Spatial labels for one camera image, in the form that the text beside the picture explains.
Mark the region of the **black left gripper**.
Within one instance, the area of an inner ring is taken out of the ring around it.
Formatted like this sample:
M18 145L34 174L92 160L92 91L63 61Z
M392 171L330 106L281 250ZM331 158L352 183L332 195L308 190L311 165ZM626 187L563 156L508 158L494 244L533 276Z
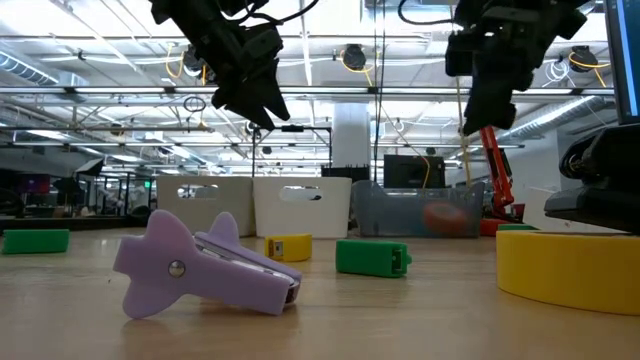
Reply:
M154 21L167 20L179 28L194 49L194 57L210 71L217 86L212 105L273 130L269 112L290 119L277 82L276 62L283 44L279 22L245 26L269 0L149 0Z

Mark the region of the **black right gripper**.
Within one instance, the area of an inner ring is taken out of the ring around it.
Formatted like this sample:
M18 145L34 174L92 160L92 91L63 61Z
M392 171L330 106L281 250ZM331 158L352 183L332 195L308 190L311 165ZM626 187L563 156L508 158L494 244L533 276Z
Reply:
M517 113L512 90L529 88L555 38L569 40L586 23L581 7L589 1L459 1L453 23L461 29L449 35L445 72L473 79L463 113L464 135L490 123L488 112L495 101L494 126L512 127Z

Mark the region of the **orange tape roll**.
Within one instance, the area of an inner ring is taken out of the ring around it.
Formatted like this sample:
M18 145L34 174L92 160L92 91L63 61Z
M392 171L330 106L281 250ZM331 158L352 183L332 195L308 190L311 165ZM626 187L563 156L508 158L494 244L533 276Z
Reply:
M466 234L468 217L451 203L429 203L424 207L423 216L425 225L439 236L464 237Z

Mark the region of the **yellow mini stapler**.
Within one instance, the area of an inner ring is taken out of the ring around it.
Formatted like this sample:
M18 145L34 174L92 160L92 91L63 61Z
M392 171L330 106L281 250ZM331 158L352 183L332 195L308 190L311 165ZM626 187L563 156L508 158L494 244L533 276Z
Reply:
M265 238L264 255L279 262L301 262L312 256L311 234L272 235Z

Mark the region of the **yellow tape roll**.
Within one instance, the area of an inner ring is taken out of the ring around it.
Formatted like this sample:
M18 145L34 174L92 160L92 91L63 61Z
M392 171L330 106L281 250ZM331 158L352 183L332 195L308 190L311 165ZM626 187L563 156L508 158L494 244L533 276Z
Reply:
M640 316L640 237L500 231L496 277L501 290L530 300Z

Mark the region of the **green mini stapler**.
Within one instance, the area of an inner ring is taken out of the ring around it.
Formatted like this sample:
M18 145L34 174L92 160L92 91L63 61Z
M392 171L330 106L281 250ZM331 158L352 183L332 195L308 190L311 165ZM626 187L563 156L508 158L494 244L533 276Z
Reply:
M336 241L335 266L339 273L401 278L412 257L404 243L341 239Z
M6 255L66 252L68 229L15 229L4 232L1 252Z

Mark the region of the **black background monitor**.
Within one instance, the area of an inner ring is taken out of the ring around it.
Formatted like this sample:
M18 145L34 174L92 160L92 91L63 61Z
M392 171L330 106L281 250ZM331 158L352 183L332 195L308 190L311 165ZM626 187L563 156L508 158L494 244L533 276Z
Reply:
M385 155L384 187L398 189L444 188L445 162L442 157Z

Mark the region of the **black low box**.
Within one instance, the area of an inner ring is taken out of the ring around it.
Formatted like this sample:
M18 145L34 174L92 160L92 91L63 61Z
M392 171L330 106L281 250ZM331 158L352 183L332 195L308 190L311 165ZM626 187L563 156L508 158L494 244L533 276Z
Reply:
M349 178L353 183L361 180L369 180L371 176L371 169L369 166L362 167L329 167L322 166L321 167L321 176L322 177L341 177L341 178Z

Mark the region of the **grey plastic bin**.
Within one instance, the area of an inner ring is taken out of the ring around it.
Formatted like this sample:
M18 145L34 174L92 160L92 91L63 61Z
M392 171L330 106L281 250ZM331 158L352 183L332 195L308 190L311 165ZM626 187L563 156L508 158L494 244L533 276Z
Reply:
M172 175L156 178L157 208L169 211L194 232L208 231L222 212L233 215L240 236L255 234L250 177Z

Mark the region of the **white plastic bin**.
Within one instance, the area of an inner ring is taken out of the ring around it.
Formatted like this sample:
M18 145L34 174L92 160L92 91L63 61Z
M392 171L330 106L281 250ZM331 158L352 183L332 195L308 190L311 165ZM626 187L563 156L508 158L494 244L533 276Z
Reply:
M257 236L346 237L351 186L352 180L343 177L254 178Z

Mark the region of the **computer monitor blue screen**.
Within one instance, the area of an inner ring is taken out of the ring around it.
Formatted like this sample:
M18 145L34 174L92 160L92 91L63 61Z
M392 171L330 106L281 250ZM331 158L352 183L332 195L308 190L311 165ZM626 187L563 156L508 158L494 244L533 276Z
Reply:
M604 0L604 8L618 121L640 124L640 0Z

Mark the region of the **translucent dark plastic bin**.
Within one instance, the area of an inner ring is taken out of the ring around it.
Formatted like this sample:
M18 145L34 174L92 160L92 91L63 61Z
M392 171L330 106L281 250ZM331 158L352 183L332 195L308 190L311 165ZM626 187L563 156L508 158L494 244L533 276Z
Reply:
M457 188L398 189L363 180L354 183L351 190L351 208L362 237L476 238L483 200L482 183ZM424 207L434 202L451 203L466 213L468 228L464 237L439 236L425 225Z

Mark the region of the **black tall stand frame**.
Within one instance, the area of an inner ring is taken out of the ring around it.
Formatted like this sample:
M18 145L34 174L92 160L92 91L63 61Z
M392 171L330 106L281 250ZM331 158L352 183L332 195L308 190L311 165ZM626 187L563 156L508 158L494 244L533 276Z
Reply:
M256 175L256 149L258 142L256 141L257 134L263 130L261 127L256 126L251 130L251 177L254 178ZM328 142L325 142L325 145L329 150L329 163L328 168L333 167L333 130L330 127L319 127L319 126L305 126L305 125L283 125L283 126L275 126L272 130L267 130L267 134L261 138L261 141L266 140L266 138L275 130L283 133L301 133L304 131L311 131L314 135L316 135L320 140L324 141L319 135L319 131L326 131L328 133Z

